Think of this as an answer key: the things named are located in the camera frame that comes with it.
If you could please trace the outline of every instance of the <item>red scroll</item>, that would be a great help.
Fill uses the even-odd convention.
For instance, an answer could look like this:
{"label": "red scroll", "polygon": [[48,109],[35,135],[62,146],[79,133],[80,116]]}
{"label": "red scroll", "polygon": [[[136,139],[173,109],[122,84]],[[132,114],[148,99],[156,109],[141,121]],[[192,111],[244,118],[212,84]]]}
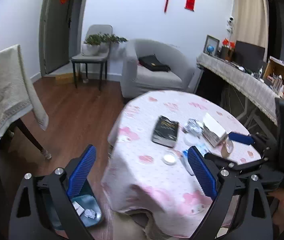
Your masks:
{"label": "red scroll", "polygon": [[195,0],[186,0],[185,8],[194,11]]}

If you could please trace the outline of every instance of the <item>door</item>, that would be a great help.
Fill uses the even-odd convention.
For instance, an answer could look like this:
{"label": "door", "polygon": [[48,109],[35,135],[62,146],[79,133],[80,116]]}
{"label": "door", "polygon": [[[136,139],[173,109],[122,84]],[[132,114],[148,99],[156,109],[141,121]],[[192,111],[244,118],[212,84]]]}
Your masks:
{"label": "door", "polygon": [[43,61],[47,74],[69,63],[72,1],[47,0],[43,33]]}

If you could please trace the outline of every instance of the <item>chair leg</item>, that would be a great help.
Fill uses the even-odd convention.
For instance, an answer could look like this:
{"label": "chair leg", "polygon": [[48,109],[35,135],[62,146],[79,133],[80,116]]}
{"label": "chair leg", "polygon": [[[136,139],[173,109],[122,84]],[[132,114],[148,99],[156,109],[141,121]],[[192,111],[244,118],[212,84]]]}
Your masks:
{"label": "chair leg", "polygon": [[107,80],[107,61],[105,62],[105,80]]}
{"label": "chair leg", "polygon": [[102,83],[103,64],[104,64],[104,62],[101,62],[101,65],[100,65],[100,80],[99,80],[99,90],[100,91],[101,91],[101,83]]}
{"label": "chair leg", "polygon": [[82,76],[81,76],[81,63],[79,63],[79,81],[82,80]]}
{"label": "chair leg", "polygon": [[75,63],[72,62],[72,65],[73,65],[73,80],[74,80],[74,85],[75,85],[75,88],[78,88],[78,86],[77,86],[77,84],[76,84]]}
{"label": "chair leg", "polygon": [[17,127],[20,129],[20,131],[25,135],[25,137],[28,138],[28,140],[30,142],[32,142],[34,144],[34,146],[39,149],[41,154],[44,155],[44,157],[46,159],[50,160],[52,158],[52,155],[50,153],[48,153],[48,151],[46,149],[44,149],[41,146],[41,144],[34,138],[32,133],[28,130],[28,128],[25,126],[25,124],[22,122],[22,120],[19,118],[15,121],[15,123],[16,123]]}

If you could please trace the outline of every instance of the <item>box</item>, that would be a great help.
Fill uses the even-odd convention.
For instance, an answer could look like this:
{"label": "box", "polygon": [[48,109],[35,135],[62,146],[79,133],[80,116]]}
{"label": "box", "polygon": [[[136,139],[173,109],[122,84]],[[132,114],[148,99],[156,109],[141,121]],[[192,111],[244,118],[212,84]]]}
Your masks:
{"label": "box", "polygon": [[216,147],[227,136],[226,130],[208,113],[203,117],[204,137]]}
{"label": "box", "polygon": [[66,74],[61,74],[61,75],[55,76],[55,83],[57,85],[69,84],[69,83],[73,83],[73,82],[74,82],[73,73],[66,73]]}
{"label": "box", "polygon": [[160,116],[153,130],[151,140],[168,147],[174,147],[178,139],[179,123]]}

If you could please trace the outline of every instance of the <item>metal screw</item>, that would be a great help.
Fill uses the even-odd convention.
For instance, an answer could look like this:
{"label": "metal screw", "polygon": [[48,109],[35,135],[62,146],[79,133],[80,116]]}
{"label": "metal screw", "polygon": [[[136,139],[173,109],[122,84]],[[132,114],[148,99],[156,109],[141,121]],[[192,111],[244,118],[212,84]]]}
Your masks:
{"label": "metal screw", "polygon": [[223,177],[227,177],[227,176],[229,176],[229,172],[227,170],[221,170],[221,175]]}
{"label": "metal screw", "polygon": [[61,174],[63,173],[63,169],[62,169],[62,168],[57,168],[57,169],[54,171],[54,173],[55,173],[56,175],[61,175]]}
{"label": "metal screw", "polygon": [[31,173],[27,173],[24,175],[24,179],[31,179],[32,174]]}
{"label": "metal screw", "polygon": [[253,179],[254,181],[257,181],[259,179],[259,177],[257,175],[252,175],[251,179]]}

